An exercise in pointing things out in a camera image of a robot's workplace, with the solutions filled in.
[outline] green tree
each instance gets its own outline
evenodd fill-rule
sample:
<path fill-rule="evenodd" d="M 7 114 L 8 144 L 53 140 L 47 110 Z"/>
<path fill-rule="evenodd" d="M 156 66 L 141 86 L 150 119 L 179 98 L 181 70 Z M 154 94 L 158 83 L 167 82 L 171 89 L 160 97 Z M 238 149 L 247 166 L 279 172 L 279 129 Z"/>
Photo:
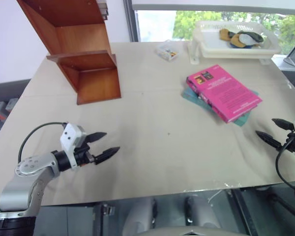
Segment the green tree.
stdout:
<path fill-rule="evenodd" d="M 232 12 L 231 19 L 228 21 L 246 21 L 247 16 L 247 12 Z"/>
<path fill-rule="evenodd" d="M 270 31 L 277 31 L 280 29 L 282 19 L 283 16 L 278 14 L 251 13 L 250 21 L 260 23 Z"/>
<path fill-rule="evenodd" d="M 231 21 L 232 16 L 234 15 L 234 12 L 222 11 L 221 15 L 222 15 L 223 21 Z"/>
<path fill-rule="evenodd" d="M 221 12 L 177 11 L 173 38 L 190 40 L 197 21 L 220 21 L 221 19 Z"/>
<path fill-rule="evenodd" d="M 295 46 L 295 16 L 287 16 L 282 20 L 279 42 L 283 54 L 288 54 Z"/>

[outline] table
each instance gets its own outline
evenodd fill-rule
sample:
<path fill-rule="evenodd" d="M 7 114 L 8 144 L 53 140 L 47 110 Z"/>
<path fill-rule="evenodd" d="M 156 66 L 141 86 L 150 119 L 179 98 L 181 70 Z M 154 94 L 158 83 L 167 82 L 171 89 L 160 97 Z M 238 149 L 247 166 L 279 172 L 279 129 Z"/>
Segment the table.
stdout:
<path fill-rule="evenodd" d="M 205 59 L 189 63 L 185 42 L 167 62 L 157 43 L 112 43 L 117 56 L 121 99 L 76 105 L 76 94 L 56 64 L 43 60 L 0 131 L 0 192 L 13 177 L 19 146 L 36 126 L 69 121 L 86 132 L 108 134 L 91 145 L 94 155 L 120 146 L 100 165 L 66 171 L 45 189 L 43 205 L 89 203 L 205 189 L 281 182 L 277 152 L 255 134 L 265 131 L 283 142 L 287 132 L 271 118 L 295 119 L 295 88 L 275 66 L 257 59 Z M 182 98 L 187 75 L 221 65 L 263 102 L 239 127 Z M 45 127 L 29 139 L 23 158 L 60 150 L 62 128 Z M 280 170 L 295 180 L 295 156 L 282 155 Z"/>

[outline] floor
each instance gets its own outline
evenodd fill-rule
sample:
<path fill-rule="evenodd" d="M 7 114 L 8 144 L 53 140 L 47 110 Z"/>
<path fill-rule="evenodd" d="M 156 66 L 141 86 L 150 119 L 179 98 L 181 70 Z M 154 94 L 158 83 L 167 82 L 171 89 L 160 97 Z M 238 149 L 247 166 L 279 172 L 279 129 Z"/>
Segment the floor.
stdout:
<path fill-rule="evenodd" d="M 155 196 L 157 217 L 155 228 L 184 226 L 184 200 L 191 195 L 209 199 L 218 191 L 200 191 L 193 193 Z M 221 228 L 230 232 L 251 236 L 295 236 L 295 216 L 280 204 L 270 201 L 269 194 L 277 194 L 295 208 L 292 189 L 285 184 L 241 189 L 244 203 L 251 220 L 245 223 L 242 213 L 231 190 L 222 190 L 214 196 L 210 205 L 216 214 Z M 106 202 L 113 207 L 113 214 L 103 216 L 102 234 L 96 233 L 96 223 L 100 215 L 97 206 L 44 206 L 36 220 L 35 236 L 119 236 L 126 217 L 138 199 L 124 199 Z M 254 227 L 256 232 L 249 234 L 247 227 Z"/>

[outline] white tray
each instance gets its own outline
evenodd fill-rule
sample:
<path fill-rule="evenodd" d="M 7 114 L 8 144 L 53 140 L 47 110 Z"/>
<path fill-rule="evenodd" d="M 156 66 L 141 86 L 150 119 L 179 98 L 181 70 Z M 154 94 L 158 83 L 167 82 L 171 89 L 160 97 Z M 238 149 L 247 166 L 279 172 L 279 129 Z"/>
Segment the white tray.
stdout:
<path fill-rule="evenodd" d="M 240 30 L 253 31 L 265 39 L 260 46 L 253 46 L 251 49 L 232 48 L 229 42 L 219 37 L 219 31 L 223 28 L 234 33 Z M 200 45 L 205 58 L 270 59 L 274 54 L 281 52 L 277 37 L 263 25 L 255 22 L 198 21 L 193 31 L 192 45 L 192 50 L 198 50 L 197 45 Z"/>

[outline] wooden shelf board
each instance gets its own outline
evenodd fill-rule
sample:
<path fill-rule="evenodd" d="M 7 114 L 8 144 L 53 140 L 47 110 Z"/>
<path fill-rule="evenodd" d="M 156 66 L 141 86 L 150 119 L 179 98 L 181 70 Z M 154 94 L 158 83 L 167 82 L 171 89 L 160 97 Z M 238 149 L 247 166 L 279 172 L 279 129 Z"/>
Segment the wooden shelf board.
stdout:
<path fill-rule="evenodd" d="M 103 24 L 96 0 L 21 0 L 55 27 Z"/>
<path fill-rule="evenodd" d="M 60 70 L 63 72 L 64 76 L 67 78 L 70 85 L 73 87 L 74 91 L 78 92 L 79 86 L 79 71 L 72 69 L 66 65 L 58 64 Z"/>
<path fill-rule="evenodd" d="M 121 98 L 117 68 L 80 72 L 77 104 Z"/>
<path fill-rule="evenodd" d="M 28 20 L 36 30 L 38 36 L 43 41 L 50 54 L 61 53 L 61 47 L 58 40 L 56 28 L 50 24 L 44 17 L 39 15 L 23 0 L 17 0 L 20 7 L 24 11 Z"/>
<path fill-rule="evenodd" d="M 47 56 L 60 65 L 66 65 L 78 71 L 98 70 L 116 67 L 115 60 L 106 50 Z"/>
<path fill-rule="evenodd" d="M 62 53 L 107 50 L 111 53 L 105 24 L 56 28 Z"/>

